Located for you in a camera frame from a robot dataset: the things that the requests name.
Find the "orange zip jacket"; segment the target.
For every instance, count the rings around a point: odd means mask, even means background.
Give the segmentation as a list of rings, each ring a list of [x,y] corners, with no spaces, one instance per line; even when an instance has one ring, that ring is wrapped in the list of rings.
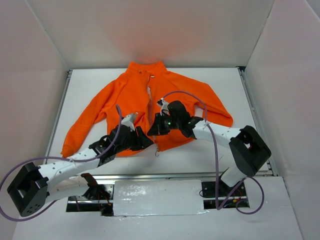
[[[106,120],[110,132],[119,123],[116,106],[123,115],[137,113],[136,126],[147,132],[160,111],[157,101],[164,97],[169,103],[180,101],[195,114],[196,107],[206,106],[202,116],[208,121],[231,127],[233,118],[206,83],[169,71],[160,61],[143,65],[131,62],[127,70],[105,86],[88,104],[66,134],[61,155],[75,154],[82,146],[92,126]]]

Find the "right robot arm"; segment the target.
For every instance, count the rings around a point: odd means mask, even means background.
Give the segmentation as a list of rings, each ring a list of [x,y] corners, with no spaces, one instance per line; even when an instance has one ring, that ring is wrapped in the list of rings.
[[[191,116],[178,100],[168,103],[160,99],[157,104],[161,109],[155,114],[148,136],[164,136],[171,130],[179,130],[186,138],[205,140],[230,149],[234,164],[222,173],[217,184],[218,192],[223,196],[230,195],[242,179],[254,177],[272,155],[250,125],[232,128]]]

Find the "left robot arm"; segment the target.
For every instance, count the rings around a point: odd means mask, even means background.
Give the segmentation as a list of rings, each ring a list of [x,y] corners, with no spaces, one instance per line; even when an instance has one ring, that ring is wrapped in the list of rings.
[[[132,130],[121,124],[69,158],[57,157],[55,162],[39,166],[24,164],[7,193],[21,217],[31,216],[45,204],[65,197],[109,201],[110,193],[87,171],[109,163],[125,150],[140,151],[153,143],[141,127]]]

